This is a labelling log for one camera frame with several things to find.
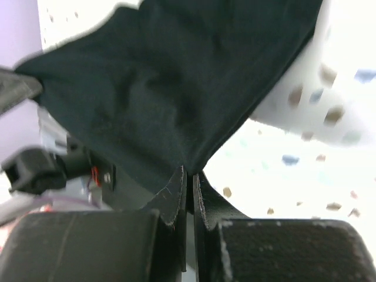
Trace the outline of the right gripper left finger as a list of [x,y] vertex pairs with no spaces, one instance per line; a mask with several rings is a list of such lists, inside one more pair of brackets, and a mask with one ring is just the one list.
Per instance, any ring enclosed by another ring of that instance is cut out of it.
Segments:
[[139,210],[31,213],[1,253],[2,281],[180,281],[186,271],[187,174]]

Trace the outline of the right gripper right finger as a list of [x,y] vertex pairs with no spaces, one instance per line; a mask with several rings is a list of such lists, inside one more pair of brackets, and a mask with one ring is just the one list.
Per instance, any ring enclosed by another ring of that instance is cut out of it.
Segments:
[[251,219],[193,177],[197,281],[374,281],[361,236],[339,220]]

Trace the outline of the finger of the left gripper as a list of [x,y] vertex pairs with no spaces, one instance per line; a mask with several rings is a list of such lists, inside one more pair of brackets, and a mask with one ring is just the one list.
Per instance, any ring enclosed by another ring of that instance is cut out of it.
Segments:
[[33,99],[42,91],[42,84],[34,77],[19,75],[10,69],[0,70],[0,111],[3,115],[21,102]]

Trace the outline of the black t shirt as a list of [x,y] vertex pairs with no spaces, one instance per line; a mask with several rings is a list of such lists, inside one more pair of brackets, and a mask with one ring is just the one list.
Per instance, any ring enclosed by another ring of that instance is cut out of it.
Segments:
[[143,1],[28,59],[37,102],[70,134],[158,192],[201,172],[313,36],[320,1]]

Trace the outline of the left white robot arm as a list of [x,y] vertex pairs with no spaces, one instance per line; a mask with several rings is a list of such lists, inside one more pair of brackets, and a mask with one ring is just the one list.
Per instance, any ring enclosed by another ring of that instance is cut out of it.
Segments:
[[36,78],[1,68],[1,214],[41,207],[46,190],[65,186],[62,164],[37,144],[36,117],[26,121],[23,110],[42,92]]

